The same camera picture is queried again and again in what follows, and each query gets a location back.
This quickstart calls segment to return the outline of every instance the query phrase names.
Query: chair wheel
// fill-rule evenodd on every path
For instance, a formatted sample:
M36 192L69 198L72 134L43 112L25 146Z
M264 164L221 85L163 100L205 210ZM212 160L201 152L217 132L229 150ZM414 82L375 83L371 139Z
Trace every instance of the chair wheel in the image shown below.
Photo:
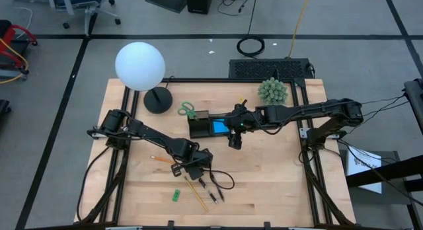
M19 71L23 74L23 77L29 74L29 70L25 70L25 67L19 68Z

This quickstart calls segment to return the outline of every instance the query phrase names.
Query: green succulent plant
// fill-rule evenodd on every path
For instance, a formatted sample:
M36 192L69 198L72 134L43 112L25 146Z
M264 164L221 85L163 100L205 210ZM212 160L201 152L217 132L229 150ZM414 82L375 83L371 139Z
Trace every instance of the green succulent plant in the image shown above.
M258 95L265 105L285 104L288 97L284 83L273 77L262 82L258 88Z

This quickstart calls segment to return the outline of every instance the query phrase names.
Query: white globe lamp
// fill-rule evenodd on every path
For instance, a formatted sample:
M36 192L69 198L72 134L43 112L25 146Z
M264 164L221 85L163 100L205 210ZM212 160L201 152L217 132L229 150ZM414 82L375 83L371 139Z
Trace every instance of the white globe lamp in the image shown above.
M172 94L164 87L157 87L165 76L165 60L160 52L145 42L124 46L115 61L119 79L130 89L148 91L144 105L154 114L166 112L172 106Z

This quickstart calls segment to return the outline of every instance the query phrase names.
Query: black lamp stand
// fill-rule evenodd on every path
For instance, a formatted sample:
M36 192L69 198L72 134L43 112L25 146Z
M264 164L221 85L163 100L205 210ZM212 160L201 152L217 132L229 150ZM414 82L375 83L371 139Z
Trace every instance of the black lamp stand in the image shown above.
M144 96L144 105L148 111L154 114L166 112L172 106L171 92L164 87L155 87Z

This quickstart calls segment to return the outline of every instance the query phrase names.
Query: white paper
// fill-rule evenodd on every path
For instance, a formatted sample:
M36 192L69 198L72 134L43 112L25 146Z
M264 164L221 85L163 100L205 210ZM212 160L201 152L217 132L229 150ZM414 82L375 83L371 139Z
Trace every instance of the white paper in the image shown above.
M355 147L349 146L348 148L350 148L351 152L354 153L355 156L357 156L359 159L361 159L363 162L365 162L369 166L371 166L373 168L377 168L377 167L381 166L382 162L381 162L380 156L375 155L375 154L370 153L370 152L367 152L367 151L363 151L361 149L356 149ZM348 152L347 158L346 158L346 162L347 162L346 175L347 176L370 170L369 167L367 167L361 161L357 160L351 154L351 152ZM366 184L366 185L359 186L359 187L366 189L366 190L370 190L372 192L382 194L382 183L381 182L380 183L374 183L374 184Z

